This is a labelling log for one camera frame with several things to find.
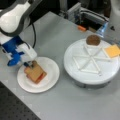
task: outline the black cable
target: black cable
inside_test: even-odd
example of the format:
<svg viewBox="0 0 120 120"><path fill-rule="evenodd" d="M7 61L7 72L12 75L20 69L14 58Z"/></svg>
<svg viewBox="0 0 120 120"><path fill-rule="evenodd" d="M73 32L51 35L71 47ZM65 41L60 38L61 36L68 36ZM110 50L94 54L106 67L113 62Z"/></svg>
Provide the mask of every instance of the black cable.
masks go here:
<svg viewBox="0 0 120 120"><path fill-rule="evenodd" d="M35 26L34 24L32 23L32 27L33 27L33 32L34 32L34 43L33 43L33 48L35 47L35 44L36 44L36 30L35 30Z"/></svg>
<svg viewBox="0 0 120 120"><path fill-rule="evenodd" d="M105 19L105 17L103 17L103 16L101 16L101 15L98 15L98 14L96 14L96 13L94 13L94 12L91 12L91 11L87 11L87 10L81 10L80 12L86 12L86 13L91 13L91 14L94 14L94 15L96 15L96 16L98 16L98 17L100 17L100 18L102 18L102 19L104 19L106 22L108 22L108 20L107 19Z"/></svg>

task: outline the table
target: table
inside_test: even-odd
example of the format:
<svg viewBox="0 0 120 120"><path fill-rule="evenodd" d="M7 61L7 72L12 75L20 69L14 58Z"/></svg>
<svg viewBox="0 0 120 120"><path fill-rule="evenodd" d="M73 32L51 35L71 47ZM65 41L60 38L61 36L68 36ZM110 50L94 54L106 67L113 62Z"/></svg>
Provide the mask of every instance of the table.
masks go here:
<svg viewBox="0 0 120 120"><path fill-rule="evenodd" d="M38 56L53 59L60 68L57 84L44 93L24 91L17 82L19 66L8 67L7 57L0 53L0 81L42 120L118 120L120 118L120 74L106 87L87 90L76 86L63 66L64 52L73 42L92 32L81 32L74 23L49 12L35 22ZM33 44L33 30L21 35Z"/></svg>

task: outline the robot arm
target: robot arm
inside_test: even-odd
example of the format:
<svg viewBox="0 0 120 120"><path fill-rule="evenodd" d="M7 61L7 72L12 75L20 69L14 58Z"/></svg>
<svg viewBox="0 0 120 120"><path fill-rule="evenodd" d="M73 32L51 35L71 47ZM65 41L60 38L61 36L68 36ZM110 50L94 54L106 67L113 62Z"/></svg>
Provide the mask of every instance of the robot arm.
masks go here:
<svg viewBox="0 0 120 120"><path fill-rule="evenodd" d="M17 0L12 6L0 13L0 31L14 37L21 33L25 20L42 0Z"/></svg>
<svg viewBox="0 0 120 120"><path fill-rule="evenodd" d="M111 1L111 14L104 32L104 39L120 46L120 0Z"/></svg>
<svg viewBox="0 0 120 120"><path fill-rule="evenodd" d="M37 53L18 36L29 25L29 15L41 0L17 0L0 12L0 44L9 58L8 66L33 61Z"/></svg>

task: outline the bread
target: bread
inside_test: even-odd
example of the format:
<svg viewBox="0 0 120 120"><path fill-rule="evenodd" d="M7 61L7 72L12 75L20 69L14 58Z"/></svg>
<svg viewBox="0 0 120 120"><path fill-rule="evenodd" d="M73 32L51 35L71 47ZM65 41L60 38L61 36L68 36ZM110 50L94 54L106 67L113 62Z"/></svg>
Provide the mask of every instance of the bread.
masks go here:
<svg viewBox="0 0 120 120"><path fill-rule="evenodd" d="M32 67L26 67L24 72L26 73L26 76L36 84L47 75L36 61L32 62Z"/></svg>
<svg viewBox="0 0 120 120"><path fill-rule="evenodd" d="M100 37L97 35L90 35L86 39L86 43L88 45L99 45L100 44Z"/></svg>

